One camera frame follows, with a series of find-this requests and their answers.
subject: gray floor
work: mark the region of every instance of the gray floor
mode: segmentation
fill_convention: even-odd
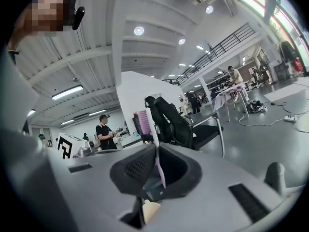
[[[269,102],[264,94],[273,92],[279,88],[291,84],[282,82],[275,85],[255,89],[248,93],[250,99]],[[281,104],[287,102],[285,109],[299,114],[309,110],[309,88],[297,94],[276,101]],[[280,162],[285,167],[285,181],[287,187],[303,185],[307,182],[309,174],[309,134],[298,132],[293,123],[279,121],[276,124],[265,126],[246,127],[239,124],[242,115],[245,119],[243,124],[270,124],[281,119],[288,112],[281,106],[265,103],[268,111],[265,113],[250,114],[247,119],[243,113],[241,104],[229,106],[230,119],[227,121],[226,109],[222,107],[218,113],[221,126],[224,127],[223,137],[225,142],[225,159],[250,172],[257,178],[263,180],[267,167],[272,162]],[[200,120],[203,115],[212,111],[212,105],[202,107],[201,114],[195,115],[194,120]],[[304,131],[309,131],[309,113],[300,118],[297,126]],[[216,137],[201,150],[208,154],[221,155],[221,144]]]

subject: recessed light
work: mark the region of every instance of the recessed light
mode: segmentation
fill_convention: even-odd
[[[74,119],[71,119],[71,120],[69,120],[69,121],[67,121],[67,122],[61,123],[61,125],[69,124],[69,123],[71,123],[71,122],[73,122],[73,121],[74,121]]]
[[[78,85],[78,86],[75,86],[75,87],[71,87],[71,88],[69,88],[69,89],[67,89],[67,90],[64,90],[64,91],[62,91],[62,92],[60,92],[60,93],[58,93],[58,94],[56,94],[56,95],[53,95],[53,96],[52,96],[52,99],[53,99],[53,100],[58,100],[58,99],[60,99],[60,98],[62,98],[62,97],[64,97],[64,96],[66,96],[66,95],[70,95],[71,93],[77,92],[77,91],[82,90],[82,89],[83,89],[83,86],[82,86],[82,85]]]
[[[208,6],[206,8],[206,13],[210,14],[211,12],[213,12],[213,7],[212,6]]]
[[[144,33],[144,28],[143,28],[143,27],[137,27],[137,28],[134,29],[134,34],[135,34],[135,35],[140,36],[140,35],[142,35],[143,33]]]
[[[29,117],[30,115],[34,114],[35,113],[35,110],[34,109],[31,109],[31,111],[28,113],[27,117]]]
[[[91,114],[88,114],[88,115],[89,115],[89,116],[92,116],[92,115],[95,115],[95,114],[103,113],[103,112],[105,112],[105,111],[106,111],[106,109],[101,110],[101,111],[98,111],[98,112],[95,112],[95,113],[91,113]]]
[[[180,39],[179,41],[178,41],[178,44],[184,44],[185,43],[185,39],[184,38],[182,38],[182,39]]]

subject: man in black t-shirt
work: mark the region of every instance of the man in black t-shirt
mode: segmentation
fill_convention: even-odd
[[[100,124],[96,127],[96,132],[98,135],[98,139],[100,140],[100,147],[102,150],[105,149],[117,149],[112,138],[115,136],[115,133],[106,125],[108,123],[108,118],[106,115],[101,115]]]

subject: black t-shirt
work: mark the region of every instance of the black t-shirt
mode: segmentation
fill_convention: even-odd
[[[112,131],[108,126],[102,126],[102,125],[97,125],[96,127],[96,132],[97,136],[102,135],[102,136],[108,136],[108,133]],[[112,138],[105,139],[105,140],[100,140],[101,143],[101,149],[117,149],[114,141]]]

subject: column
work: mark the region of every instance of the column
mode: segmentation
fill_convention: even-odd
[[[199,81],[201,82],[201,84],[202,84],[202,86],[203,86],[203,88],[205,90],[208,102],[211,104],[211,93],[209,92],[209,89],[208,89],[208,87],[207,87],[207,85],[206,85],[206,83],[205,83],[205,81],[204,81],[202,76],[199,77]]]

